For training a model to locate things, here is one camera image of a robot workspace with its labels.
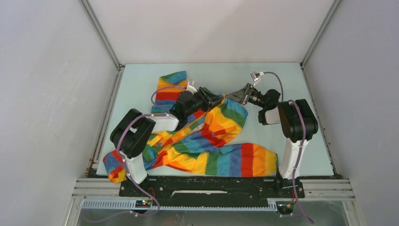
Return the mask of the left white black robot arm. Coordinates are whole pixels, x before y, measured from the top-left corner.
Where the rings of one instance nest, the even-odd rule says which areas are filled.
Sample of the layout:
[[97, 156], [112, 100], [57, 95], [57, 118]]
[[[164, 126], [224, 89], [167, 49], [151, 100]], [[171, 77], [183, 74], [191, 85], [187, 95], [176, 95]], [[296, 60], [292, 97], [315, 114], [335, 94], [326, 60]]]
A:
[[131, 180], [130, 189], [137, 196], [147, 194], [149, 184], [147, 170], [144, 166], [143, 151], [153, 132], [175, 131], [187, 124], [188, 117], [202, 110], [207, 112], [223, 101], [223, 96], [214, 94], [205, 88], [184, 88], [178, 93], [176, 101], [170, 107], [154, 106], [163, 110], [162, 113], [143, 114], [130, 109], [115, 127], [110, 140], [115, 151], [107, 154], [103, 162], [108, 179], [113, 183]]

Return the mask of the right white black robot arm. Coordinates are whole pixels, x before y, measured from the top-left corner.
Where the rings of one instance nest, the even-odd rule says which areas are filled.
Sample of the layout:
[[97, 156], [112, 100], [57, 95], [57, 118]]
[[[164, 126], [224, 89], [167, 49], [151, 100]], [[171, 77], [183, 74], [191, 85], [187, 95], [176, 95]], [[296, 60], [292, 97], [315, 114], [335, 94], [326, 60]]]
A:
[[275, 89], [262, 94], [251, 84], [230, 93], [227, 98], [242, 105], [251, 103], [261, 108], [258, 122], [262, 125], [280, 124], [286, 138], [282, 164], [276, 172], [274, 192], [285, 197], [299, 184], [299, 168], [304, 150], [318, 132], [319, 126], [307, 100], [282, 101], [282, 94]]

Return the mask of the right aluminium corner post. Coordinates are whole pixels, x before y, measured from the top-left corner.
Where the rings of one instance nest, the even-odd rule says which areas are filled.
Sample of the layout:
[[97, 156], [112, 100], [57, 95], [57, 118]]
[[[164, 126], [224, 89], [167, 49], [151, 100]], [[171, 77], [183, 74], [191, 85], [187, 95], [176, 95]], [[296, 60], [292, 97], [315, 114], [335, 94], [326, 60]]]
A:
[[300, 65], [301, 68], [304, 69], [308, 64], [314, 50], [316, 49], [317, 45], [319, 44], [320, 40], [322, 39], [324, 33], [327, 31], [327, 28], [331, 21], [333, 20], [337, 10], [339, 9], [340, 5], [343, 3], [343, 0], [334, 0], [331, 7], [329, 8], [325, 18], [323, 19], [318, 31], [316, 32], [315, 37], [313, 38], [308, 50], [305, 53]]

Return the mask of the left aluminium corner post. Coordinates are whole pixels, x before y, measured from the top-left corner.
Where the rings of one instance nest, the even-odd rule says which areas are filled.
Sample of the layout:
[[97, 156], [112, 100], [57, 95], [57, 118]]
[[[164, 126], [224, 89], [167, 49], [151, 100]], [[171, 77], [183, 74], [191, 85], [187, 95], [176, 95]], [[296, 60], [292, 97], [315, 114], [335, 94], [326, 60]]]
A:
[[97, 36], [99, 37], [102, 45], [104, 46], [108, 56], [112, 60], [114, 66], [116, 67], [117, 70], [120, 70], [122, 65], [119, 61], [119, 59], [116, 56], [116, 53], [114, 49], [112, 48], [112, 45], [102, 28], [100, 21], [98, 20], [96, 13], [94, 12], [94, 9], [92, 8], [90, 2], [88, 0], [79, 0], [79, 3], [81, 4], [83, 10], [85, 11], [90, 23], [92, 24]]

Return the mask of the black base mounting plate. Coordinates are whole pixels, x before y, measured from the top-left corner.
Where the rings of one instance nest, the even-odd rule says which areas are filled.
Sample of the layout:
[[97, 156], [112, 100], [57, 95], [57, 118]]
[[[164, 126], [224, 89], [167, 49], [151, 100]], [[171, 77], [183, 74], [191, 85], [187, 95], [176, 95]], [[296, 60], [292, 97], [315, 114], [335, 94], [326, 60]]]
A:
[[146, 197], [148, 192], [160, 205], [261, 207], [272, 199], [289, 202], [304, 198], [301, 182], [278, 189], [274, 177], [148, 176], [137, 188], [131, 181], [121, 183], [119, 196]]

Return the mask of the aluminium corner post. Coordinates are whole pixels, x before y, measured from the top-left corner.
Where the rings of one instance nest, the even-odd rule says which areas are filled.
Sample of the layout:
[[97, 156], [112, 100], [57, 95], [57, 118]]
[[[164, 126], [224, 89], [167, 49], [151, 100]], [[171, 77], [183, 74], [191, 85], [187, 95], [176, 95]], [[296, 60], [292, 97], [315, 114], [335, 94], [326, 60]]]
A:
[[117, 70], [120, 70], [122, 65], [119, 61], [119, 59], [116, 56], [116, 53], [114, 49], [112, 48], [112, 45], [102, 28], [100, 21], [98, 20], [96, 13], [94, 12], [94, 9], [92, 8], [90, 2], [88, 0], [79, 0], [79, 3], [81, 4], [83, 10], [85, 11], [90, 23], [92, 24], [97, 36], [99, 37], [102, 45], [104, 46], [108, 56], [112, 60], [114, 66], [116, 67]]
[[337, 10], [339, 9], [340, 5], [343, 3], [343, 0], [334, 0], [331, 7], [329, 8], [325, 18], [323, 19], [318, 31], [316, 32], [315, 37], [313, 38], [308, 50], [305, 53], [300, 65], [301, 68], [304, 69], [308, 64], [314, 50], [316, 49], [317, 45], [319, 44], [320, 40], [322, 39], [324, 33], [327, 31], [327, 28], [331, 21], [333, 20]]

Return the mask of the rainbow striped jacket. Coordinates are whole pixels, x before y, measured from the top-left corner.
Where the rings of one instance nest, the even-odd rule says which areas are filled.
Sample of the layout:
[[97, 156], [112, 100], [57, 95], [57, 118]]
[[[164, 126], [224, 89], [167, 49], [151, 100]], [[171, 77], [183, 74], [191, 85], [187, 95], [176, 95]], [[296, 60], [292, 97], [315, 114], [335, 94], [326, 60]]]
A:
[[244, 106], [225, 99], [219, 106], [188, 117], [179, 131], [150, 135], [143, 151], [146, 170], [167, 166], [192, 174], [259, 177], [274, 173], [277, 155], [253, 143], [232, 144], [242, 131], [248, 112]]

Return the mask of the aluminium front frame rail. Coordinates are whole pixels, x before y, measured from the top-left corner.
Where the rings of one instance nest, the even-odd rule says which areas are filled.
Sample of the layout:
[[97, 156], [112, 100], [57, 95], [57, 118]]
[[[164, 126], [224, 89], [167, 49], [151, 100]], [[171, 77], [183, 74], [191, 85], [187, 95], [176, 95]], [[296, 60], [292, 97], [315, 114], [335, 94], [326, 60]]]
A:
[[[292, 199], [293, 193], [303, 200], [352, 201], [355, 199], [347, 179], [302, 178], [296, 187], [278, 188], [271, 178], [222, 178], [222, 177], [155, 177], [141, 185], [158, 200], [172, 199], [178, 194], [227, 194], [244, 195], [249, 199]], [[112, 183], [105, 178], [80, 178], [76, 181], [73, 197], [120, 198], [146, 197], [132, 183]]]

